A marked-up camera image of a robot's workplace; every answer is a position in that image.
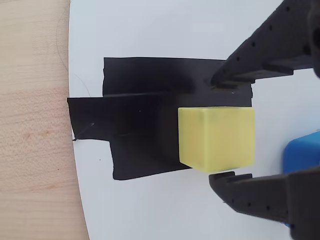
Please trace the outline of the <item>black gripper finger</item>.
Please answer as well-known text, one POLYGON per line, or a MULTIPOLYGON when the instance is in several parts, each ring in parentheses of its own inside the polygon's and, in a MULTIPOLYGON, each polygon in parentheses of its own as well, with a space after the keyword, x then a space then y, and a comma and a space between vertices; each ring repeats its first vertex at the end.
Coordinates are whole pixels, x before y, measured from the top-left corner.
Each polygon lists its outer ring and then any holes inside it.
POLYGON ((284 0, 214 73, 210 84, 236 89, 258 79, 316 68, 316 2, 284 0))
POLYGON ((263 177, 211 174, 212 190, 238 213, 289 225, 294 240, 320 238, 319 166, 263 177))

